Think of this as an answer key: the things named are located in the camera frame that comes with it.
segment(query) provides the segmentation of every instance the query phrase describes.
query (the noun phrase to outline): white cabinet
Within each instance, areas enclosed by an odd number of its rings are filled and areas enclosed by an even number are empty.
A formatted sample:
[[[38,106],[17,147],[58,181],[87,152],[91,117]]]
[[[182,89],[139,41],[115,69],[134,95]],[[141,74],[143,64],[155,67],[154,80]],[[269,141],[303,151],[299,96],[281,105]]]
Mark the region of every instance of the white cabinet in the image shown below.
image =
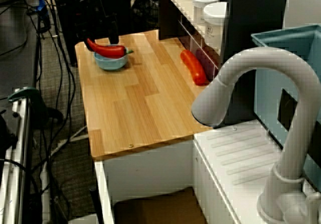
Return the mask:
[[[114,224],[112,207],[119,201],[193,187],[208,224],[233,224],[196,141],[96,162],[95,167],[105,223]]]

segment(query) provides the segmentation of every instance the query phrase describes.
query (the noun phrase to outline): red pepper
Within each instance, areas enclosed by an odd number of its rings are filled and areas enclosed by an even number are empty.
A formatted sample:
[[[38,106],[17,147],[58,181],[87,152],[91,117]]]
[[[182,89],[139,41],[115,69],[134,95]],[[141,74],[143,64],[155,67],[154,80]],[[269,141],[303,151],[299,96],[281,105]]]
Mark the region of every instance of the red pepper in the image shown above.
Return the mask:
[[[89,38],[87,39],[87,43],[94,52],[97,52],[103,57],[121,58],[126,54],[126,48],[124,46],[100,46]]]
[[[189,50],[181,52],[181,59],[188,67],[194,83],[203,86],[207,82],[205,71],[198,59]]]

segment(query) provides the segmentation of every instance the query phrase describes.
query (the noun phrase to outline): wood grain surface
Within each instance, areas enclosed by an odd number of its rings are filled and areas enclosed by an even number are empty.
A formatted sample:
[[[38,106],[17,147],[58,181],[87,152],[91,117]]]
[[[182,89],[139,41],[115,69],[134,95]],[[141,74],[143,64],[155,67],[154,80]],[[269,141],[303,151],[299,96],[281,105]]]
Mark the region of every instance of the wood grain surface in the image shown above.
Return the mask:
[[[98,44],[108,44],[100,39]],[[177,38],[159,41],[157,30],[119,37],[132,49],[117,71],[97,66],[84,43],[76,45],[91,155],[104,160],[193,138],[210,130],[191,114],[196,86],[180,59]]]

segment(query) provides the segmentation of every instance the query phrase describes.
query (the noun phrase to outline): blue bowl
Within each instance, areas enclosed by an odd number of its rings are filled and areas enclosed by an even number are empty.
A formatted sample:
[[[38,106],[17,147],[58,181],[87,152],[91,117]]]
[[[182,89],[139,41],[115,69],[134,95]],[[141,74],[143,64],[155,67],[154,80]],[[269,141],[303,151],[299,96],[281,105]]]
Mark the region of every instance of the blue bowl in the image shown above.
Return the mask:
[[[97,65],[104,69],[104,70],[117,70],[125,66],[125,64],[128,61],[128,54],[121,58],[107,58],[99,55],[98,53],[94,53],[94,57],[96,60]]]

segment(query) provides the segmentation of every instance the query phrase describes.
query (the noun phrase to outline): sink drain grooves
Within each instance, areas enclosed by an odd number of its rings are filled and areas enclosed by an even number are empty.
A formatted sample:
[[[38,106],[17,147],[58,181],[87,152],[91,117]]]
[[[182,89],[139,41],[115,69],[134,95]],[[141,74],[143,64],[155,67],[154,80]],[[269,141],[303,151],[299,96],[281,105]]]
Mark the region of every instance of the sink drain grooves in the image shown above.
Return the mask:
[[[272,154],[272,153],[274,153],[274,151],[272,149],[265,150],[265,151],[259,151],[259,152],[254,153],[254,154],[241,156],[241,157],[234,158],[234,159],[231,159],[231,160],[225,160],[225,161],[222,162],[222,165],[229,165],[229,164],[233,164],[233,163],[240,162],[240,161],[243,161],[243,160],[248,160],[248,159],[252,159],[252,158],[255,158],[255,157],[259,157],[259,156],[262,156],[262,155],[268,155],[268,154]]]
[[[224,156],[224,155],[232,154],[232,153],[239,152],[239,151],[242,151],[242,150],[252,149],[252,148],[255,148],[255,147],[258,147],[258,146],[262,146],[262,145],[266,145],[266,144],[267,144],[266,141],[260,141],[260,142],[253,143],[253,144],[248,144],[248,145],[245,144],[244,146],[241,146],[241,147],[238,147],[238,148],[232,148],[232,149],[229,149],[229,150],[218,152],[218,153],[216,153],[216,156]]]
[[[233,144],[233,143],[244,141],[244,140],[254,139],[254,138],[257,138],[257,137],[260,137],[260,136],[261,136],[261,134],[258,134],[258,133],[253,134],[253,135],[246,135],[246,136],[243,136],[243,137],[233,138],[231,140],[225,140],[225,141],[221,141],[221,142],[212,144],[211,147],[212,148],[216,148],[216,147],[229,145],[229,144]]]
[[[265,165],[270,165],[270,164],[273,164],[275,162],[276,162],[276,158],[272,158],[270,160],[262,161],[262,162],[259,162],[259,163],[256,163],[256,164],[246,165],[246,166],[242,166],[242,167],[239,167],[239,168],[236,168],[236,169],[228,170],[226,173],[228,175],[233,175],[233,174],[237,174],[237,173],[240,173],[240,172],[243,172],[243,171],[247,171],[247,170],[255,169],[255,168],[258,168],[258,167],[262,167],[262,166],[265,166]]]
[[[207,136],[206,139],[207,140],[212,140],[212,139],[216,139],[216,138],[219,138],[219,137],[222,137],[222,136],[225,137],[225,136],[228,136],[228,135],[235,135],[235,134],[239,134],[239,133],[242,133],[242,132],[245,132],[245,131],[249,131],[249,130],[255,130],[255,128],[238,128],[236,131],[214,132],[213,135]]]

